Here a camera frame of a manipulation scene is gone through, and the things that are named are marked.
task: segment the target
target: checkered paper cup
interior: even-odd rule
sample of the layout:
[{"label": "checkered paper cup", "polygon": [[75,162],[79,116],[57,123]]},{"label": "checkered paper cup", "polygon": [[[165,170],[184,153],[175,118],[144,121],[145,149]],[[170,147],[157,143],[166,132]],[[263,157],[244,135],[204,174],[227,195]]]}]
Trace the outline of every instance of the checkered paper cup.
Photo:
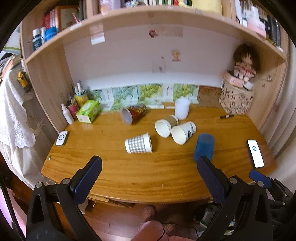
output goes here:
[{"label": "checkered paper cup", "polygon": [[126,139],[127,153],[147,153],[152,152],[149,133]]}]

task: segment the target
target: blue plastic cup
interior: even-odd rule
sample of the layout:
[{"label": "blue plastic cup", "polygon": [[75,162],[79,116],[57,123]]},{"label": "blue plastic cup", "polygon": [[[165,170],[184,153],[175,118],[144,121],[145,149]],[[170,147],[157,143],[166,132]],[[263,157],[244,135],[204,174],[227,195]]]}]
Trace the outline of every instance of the blue plastic cup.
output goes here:
[{"label": "blue plastic cup", "polygon": [[196,147],[194,151],[194,161],[201,156],[206,156],[210,161],[213,158],[215,146],[215,137],[208,133],[202,133],[197,137]]}]

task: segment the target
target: white cup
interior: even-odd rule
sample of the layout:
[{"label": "white cup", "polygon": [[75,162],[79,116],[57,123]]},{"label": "white cup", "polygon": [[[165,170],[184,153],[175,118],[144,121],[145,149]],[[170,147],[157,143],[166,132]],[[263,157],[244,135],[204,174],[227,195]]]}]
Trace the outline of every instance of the white cup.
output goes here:
[{"label": "white cup", "polygon": [[128,154],[152,152],[149,133],[126,139],[125,145]]},{"label": "white cup", "polygon": [[185,120],[189,112],[190,100],[187,98],[176,99],[175,102],[175,116],[179,120]]},{"label": "white cup", "polygon": [[161,137],[167,138],[170,136],[172,128],[178,125],[178,123],[178,118],[170,115],[165,119],[157,120],[155,122],[155,130]]},{"label": "white cup", "polygon": [[174,126],[172,128],[172,137],[177,144],[183,145],[195,132],[195,124],[189,121],[184,124]]}]

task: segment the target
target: wooden shelf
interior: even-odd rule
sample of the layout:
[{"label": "wooden shelf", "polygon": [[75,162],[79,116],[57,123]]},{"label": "wooden shelf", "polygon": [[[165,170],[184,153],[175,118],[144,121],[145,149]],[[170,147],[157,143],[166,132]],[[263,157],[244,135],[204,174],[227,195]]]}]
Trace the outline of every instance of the wooden shelf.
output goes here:
[{"label": "wooden shelf", "polygon": [[174,6],[142,6],[111,11],[107,14],[99,14],[73,25],[46,42],[34,51],[26,63],[32,61],[41,53],[61,47],[85,37],[91,36],[99,26],[104,31],[127,26],[145,24],[174,24],[196,28],[203,28],[225,34],[244,42],[248,42],[257,48],[277,54],[282,61],[287,57],[266,39],[261,38],[256,32],[243,27],[230,18],[197,9]]}]

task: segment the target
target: tissue box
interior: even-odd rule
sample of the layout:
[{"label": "tissue box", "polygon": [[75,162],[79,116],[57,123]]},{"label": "tissue box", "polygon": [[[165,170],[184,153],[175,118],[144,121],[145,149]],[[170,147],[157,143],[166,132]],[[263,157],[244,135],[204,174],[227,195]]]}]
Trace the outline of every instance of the tissue box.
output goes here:
[{"label": "tissue box", "polygon": [[101,105],[97,100],[88,100],[76,113],[76,116],[79,122],[92,123],[100,111]]}]

